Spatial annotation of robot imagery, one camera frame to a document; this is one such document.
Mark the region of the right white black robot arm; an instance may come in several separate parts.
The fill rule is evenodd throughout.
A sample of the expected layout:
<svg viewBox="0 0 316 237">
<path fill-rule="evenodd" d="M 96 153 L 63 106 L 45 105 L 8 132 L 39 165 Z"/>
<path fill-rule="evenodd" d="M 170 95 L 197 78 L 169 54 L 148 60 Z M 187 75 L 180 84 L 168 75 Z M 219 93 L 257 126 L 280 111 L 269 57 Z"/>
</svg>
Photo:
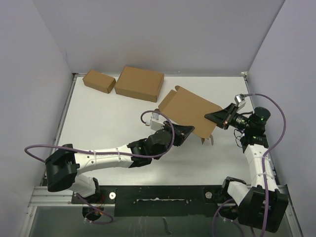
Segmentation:
<svg viewBox="0 0 316 237">
<path fill-rule="evenodd" d="M 275 233 L 288 206 L 288 197 L 277 186 L 267 150 L 265 125 L 271 113 L 256 107 L 249 117 L 238 113 L 238 106 L 231 103 L 225 109 L 205 114 L 205 118 L 226 130 L 229 126 L 240 131 L 242 152 L 250 170 L 251 187 L 243 180 L 227 177 L 219 190 L 226 202 L 234 200 L 238 206 L 240 224 Z"/>
</svg>

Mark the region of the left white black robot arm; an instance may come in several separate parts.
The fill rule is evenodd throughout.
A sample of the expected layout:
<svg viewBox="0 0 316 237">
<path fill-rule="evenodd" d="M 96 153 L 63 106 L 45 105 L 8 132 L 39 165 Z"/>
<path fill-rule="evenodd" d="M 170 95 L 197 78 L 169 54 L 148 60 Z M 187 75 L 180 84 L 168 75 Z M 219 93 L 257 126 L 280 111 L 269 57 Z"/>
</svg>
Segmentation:
<svg viewBox="0 0 316 237">
<path fill-rule="evenodd" d="M 72 144 L 66 144 L 45 160 L 48 191 L 71 190 L 94 203 L 100 198 L 99 183 L 96 178 L 85 176 L 86 172 L 148 165 L 152 160 L 160 159 L 171 147 L 181 146 L 193 130 L 194 126 L 164 121 L 148 138 L 113 149 L 79 152 Z"/>
</svg>

